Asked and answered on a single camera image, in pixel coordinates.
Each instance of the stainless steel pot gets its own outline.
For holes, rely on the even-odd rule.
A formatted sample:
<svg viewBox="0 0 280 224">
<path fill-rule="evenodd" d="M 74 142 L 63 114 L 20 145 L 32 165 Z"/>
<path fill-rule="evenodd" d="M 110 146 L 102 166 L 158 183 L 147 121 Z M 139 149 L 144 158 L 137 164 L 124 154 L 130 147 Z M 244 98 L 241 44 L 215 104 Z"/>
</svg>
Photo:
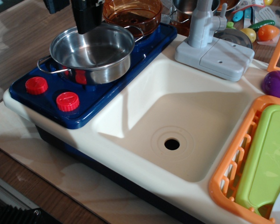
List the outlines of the stainless steel pot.
<svg viewBox="0 0 280 224">
<path fill-rule="evenodd" d="M 74 27 L 53 40 L 50 56 L 40 59 L 37 67 L 45 73 L 60 73 L 79 84 L 109 83 L 122 77 L 130 68 L 134 45 L 133 35 L 117 25 L 102 23 L 83 35 Z M 49 57 L 59 64 L 59 70 L 46 71 L 40 67 L 41 61 Z"/>
<path fill-rule="evenodd" d="M 192 13 L 197 6 L 198 0 L 173 0 L 173 7 L 171 9 L 170 18 L 174 22 L 185 23 L 191 20 Z M 213 14 L 220 5 L 220 0 L 213 0 L 211 10 Z"/>
</svg>

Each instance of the green cutting board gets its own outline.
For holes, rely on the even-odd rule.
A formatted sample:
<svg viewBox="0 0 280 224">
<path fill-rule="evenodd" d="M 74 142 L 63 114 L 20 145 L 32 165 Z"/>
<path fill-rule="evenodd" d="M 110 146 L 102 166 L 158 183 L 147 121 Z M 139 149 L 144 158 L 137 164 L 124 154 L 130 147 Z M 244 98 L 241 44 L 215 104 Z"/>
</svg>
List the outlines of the green cutting board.
<svg viewBox="0 0 280 224">
<path fill-rule="evenodd" d="M 261 114 L 236 194 L 236 203 L 258 209 L 280 193 L 280 105 Z"/>
</svg>

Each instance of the toy kitchen sink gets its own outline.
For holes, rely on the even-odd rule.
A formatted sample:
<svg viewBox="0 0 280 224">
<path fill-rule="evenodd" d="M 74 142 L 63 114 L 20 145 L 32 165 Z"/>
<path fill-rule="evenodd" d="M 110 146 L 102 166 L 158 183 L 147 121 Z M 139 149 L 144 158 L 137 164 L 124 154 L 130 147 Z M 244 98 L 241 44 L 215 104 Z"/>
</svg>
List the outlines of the toy kitchen sink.
<svg viewBox="0 0 280 224">
<path fill-rule="evenodd" d="M 184 38 L 178 35 L 85 124 L 88 116 L 73 118 L 77 128 L 19 102 L 13 86 L 4 103 L 44 139 L 66 143 L 185 214 L 205 223 L 246 223 L 217 206 L 208 185 L 252 102 L 263 95 L 265 65 L 254 60 L 238 82 L 223 80 L 175 61 Z"/>
</svg>

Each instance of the orange dish rack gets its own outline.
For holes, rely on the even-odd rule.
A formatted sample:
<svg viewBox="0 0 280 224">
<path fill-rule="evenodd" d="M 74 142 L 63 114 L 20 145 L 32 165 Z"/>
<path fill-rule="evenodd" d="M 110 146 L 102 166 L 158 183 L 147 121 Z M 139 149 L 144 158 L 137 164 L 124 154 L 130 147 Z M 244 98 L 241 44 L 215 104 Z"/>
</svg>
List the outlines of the orange dish rack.
<svg viewBox="0 0 280 224">
<path fill-rule="evenodd" d="M 209 184 L 210 196 L 216 204 L 254 224 L 274 224 L 275 219 L 269 219 L 273 205 L 264 207 L 260 216 L 254 208 L 247 209 L 237 204 L 235 196 L 259 118 L 269 105 L 280 105 L 280 98 L 261 96 L 253 102 Z"/>
</svg>

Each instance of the faucet base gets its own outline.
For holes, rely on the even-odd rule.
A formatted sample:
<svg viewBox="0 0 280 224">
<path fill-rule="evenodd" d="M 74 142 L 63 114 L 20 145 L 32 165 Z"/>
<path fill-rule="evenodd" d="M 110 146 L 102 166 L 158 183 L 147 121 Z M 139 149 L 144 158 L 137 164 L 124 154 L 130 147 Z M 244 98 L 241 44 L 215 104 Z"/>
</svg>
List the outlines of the faucet base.
<svg viewBox="0 0 280 224">
<path fill-rule="evenodd" d="M 205 48 L 191 47 L 186 38 L 175 52 L 178 62 L 233 82 L 241 79 L 253 57 L 252 49 L 215 37 Z"/>
</svg>

